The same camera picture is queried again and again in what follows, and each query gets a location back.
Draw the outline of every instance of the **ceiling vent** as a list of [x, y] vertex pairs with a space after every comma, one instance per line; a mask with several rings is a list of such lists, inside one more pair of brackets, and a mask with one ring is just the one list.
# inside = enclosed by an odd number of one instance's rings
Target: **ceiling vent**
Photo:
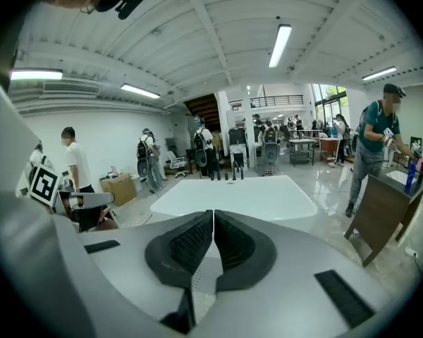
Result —
[[42, 90], [42, 97], [49, 97], [52, 94], [65, 95], [87, 95], [86, 97], [97, 96], [100, 93], [99, 86], [84, 82], [45, 82]]

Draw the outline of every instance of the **railing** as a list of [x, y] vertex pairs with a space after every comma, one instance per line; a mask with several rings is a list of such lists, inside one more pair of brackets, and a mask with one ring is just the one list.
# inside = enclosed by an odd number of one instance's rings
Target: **railing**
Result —
[[[276, 95], [251, 98], [251, 108], [267, 108], [282, 105], [303, 105], [302, 95]], [[231, 101], [228, 104], [233, 111], [244, 110], [243, 100]]]

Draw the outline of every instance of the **staircase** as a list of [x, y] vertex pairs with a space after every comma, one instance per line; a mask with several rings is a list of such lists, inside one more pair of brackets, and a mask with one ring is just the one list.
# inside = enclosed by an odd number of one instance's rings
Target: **staircase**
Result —
[[218, 103], [214, 94], [186, 101], [185, 105], [193, 116], [199, 116], [205, 120], [205, 126], [208, 130], [211, 132], [221, 130]]

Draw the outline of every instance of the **fluorescent light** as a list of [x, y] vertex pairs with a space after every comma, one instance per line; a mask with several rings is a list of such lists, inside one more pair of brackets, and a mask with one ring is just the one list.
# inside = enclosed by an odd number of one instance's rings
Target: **fluorescent light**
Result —
[[381, 76], [381, 75], [392, 73], [394, 71], [396, 71], [396, 68], [394, 66], [392, 66], [390, 68], [381, 70], [381, 71], [379, 71], [377, 73], [374, 73], [374, 74], [371, 74], [371, 75], [367, 75], [367, 76], [363, 77], [362, 80], [367, 81], [367, 80], [374, 79], [375, 77], [378, 77], [378, 76]]
[[11, 80], [61, 80], [62, 70], [55, 69], [15, 69], [11, 72]]
[[277, 31], [276, 44], [274, 45], [274, 50], [271, 55], [271, 60], [269, 61], [269, 67], [275, 68], [279, 61], [281, 60], [283, 50], [287, 45], [288, 38], [290, 37], [291, 26], [289, 25], [279, 25]]
[[124, 84], [121, 87], [121, 89], [127, 90], [128, 92], [136, 93], [136, 94], [139, 94], [139, 95], [148, 96], [149, 98], [158, 99], [160, 97], [160, 95], [158, 95], [158, 94], [148, 92], [147, 90], [140, 89], [139, 87], [132, 87], [129, 84]]

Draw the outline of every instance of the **floor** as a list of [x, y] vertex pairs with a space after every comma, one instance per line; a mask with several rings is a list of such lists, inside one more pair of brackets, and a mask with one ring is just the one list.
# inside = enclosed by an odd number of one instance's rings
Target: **floor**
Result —
[[[331, 168], [319, 161], [315, 162], [313, 166], [309, 163], [293, 167], [289, 164], [287, 155], [281, 156], [278, 173], [292, 178], [315, 202], [318, 213], [308, 218], [281, 220], [276, 223], [313, 234], [361, 265], [363, 258], [370, 252], [368, 246], [361, 238], [352, 236], [348, 241], [343, 236], [351, 221], [344, 215], [351, 186], [351, 167], [352, 164], [346, 163], [345, 167]], [[251, 170], [245, 173], [245, 177], [255, 176], [257, 176], [256, 172]], [[165, 188], [157, 191], [157, 195], [144, 189], [137, 193], [135, 199], [117, 208], [118, 222], [121, 227], [153, 223], [150, 221], [150, 206], [159, 196], [167, 193], [183, 179], [199, 179], [199, 173], [177, 179], [168, 175]], [[362, 185], [360, 196], [362, 196], [365, 186], [366, 181]], [[417, 262], [405, 255], [407, 246], [418, 252]], [[410, 233], [404, 241], [398, 245], [392, 238], [366, 269], [380, 281], [392, 296], [396, 297], [402, 296], [419, 282], [421, 276], [419, 269], [423, 271], [423, 199]]]

